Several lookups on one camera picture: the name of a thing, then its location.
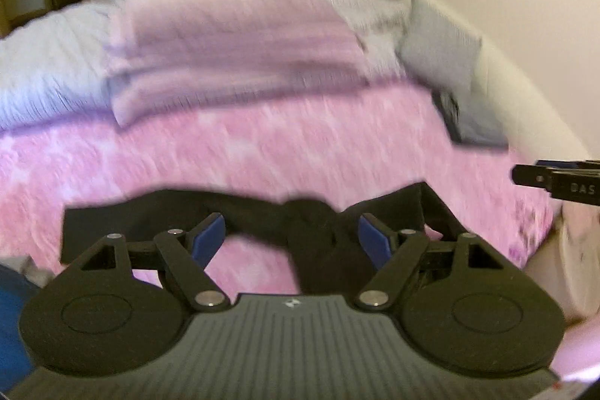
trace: blue fabric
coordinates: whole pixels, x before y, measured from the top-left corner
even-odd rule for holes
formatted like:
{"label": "blue fabric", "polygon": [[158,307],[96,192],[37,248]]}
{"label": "blue fabric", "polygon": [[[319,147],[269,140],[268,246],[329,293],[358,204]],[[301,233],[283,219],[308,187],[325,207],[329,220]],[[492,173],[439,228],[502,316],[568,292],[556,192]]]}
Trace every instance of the blue fabric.
{"label": "blue fabric", "polygon": [[225,241],[225,235],[225,218],[219,216],[194,238],[191,255],[201,268],[204,269],[217,254]]}
{"label": "blue fabric", "polygon": [[358,221],[358,240],[377,270],[381,269],[392,257],[388,237],[377,230],[365,216]]}
{"label": "blue fabric", "polygon": [[39,288],[0,265],[0,392],[8,392],[33,369],[19,336],[19,316]]}

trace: pink blanket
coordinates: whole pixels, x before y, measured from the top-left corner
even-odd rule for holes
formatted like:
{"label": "pink blanket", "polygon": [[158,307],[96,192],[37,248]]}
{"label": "pink blanket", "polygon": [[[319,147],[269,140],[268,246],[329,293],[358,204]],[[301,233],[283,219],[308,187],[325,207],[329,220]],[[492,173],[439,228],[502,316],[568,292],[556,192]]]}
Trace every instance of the pink blanket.
{"label": "pink blanket", "polygon": [[[545,192],[517,187],[519,158],[455,148],[428,92],[411,85],[174,112],[115,129],[78,120],[0,136],[0,255],[59,271],[62,209],[149,186],[192,185],[338,208],[427,180],[466,225],[517,264],[543,239]],[[209,274],[230,295],[296,292],[285,253],[227,240]]]}

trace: gray pillow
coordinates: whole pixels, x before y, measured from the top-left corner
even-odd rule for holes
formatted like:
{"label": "gray pillow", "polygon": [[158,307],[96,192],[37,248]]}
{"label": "gray pillow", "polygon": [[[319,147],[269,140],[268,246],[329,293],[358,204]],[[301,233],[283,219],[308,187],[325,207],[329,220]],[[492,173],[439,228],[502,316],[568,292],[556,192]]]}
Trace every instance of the gray pillow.
{"label": "gray pillow", "polygon": [[470,92],[481,38],[472,36],[424,0],[412,0],[410,24],[398,57],[425,85]]}

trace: white logo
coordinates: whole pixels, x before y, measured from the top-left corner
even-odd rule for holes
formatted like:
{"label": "white logo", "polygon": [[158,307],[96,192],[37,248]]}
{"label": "white logo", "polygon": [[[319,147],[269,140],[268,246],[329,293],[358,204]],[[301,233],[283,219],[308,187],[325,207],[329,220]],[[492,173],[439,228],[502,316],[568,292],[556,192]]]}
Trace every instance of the white logo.
{"label": "white logo", "polygon": [[290,298],[283,303],[286,307],[290,307],[290,309],[295,309],[302,305],[302,302],[297,298]]}

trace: folded gray clothing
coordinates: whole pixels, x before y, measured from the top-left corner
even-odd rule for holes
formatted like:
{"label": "folded gray clothing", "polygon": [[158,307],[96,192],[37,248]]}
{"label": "folded gray clothing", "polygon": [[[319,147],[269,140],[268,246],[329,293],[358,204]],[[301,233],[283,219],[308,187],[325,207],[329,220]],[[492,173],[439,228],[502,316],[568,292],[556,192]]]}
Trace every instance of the folded gray clothing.
{"label": "folded gray clothing", "polygon": [[456,144],[508,148],[502,124],[485,98],[473,93],[433,91],[432,100]]}
{"label": "folded gray clothing", "polygon": [[46,286],[54,278],[54,273],[50,270],[38,268],[31,256],[0,258],[0,265],[22,274],[31,283],[41,287]]}

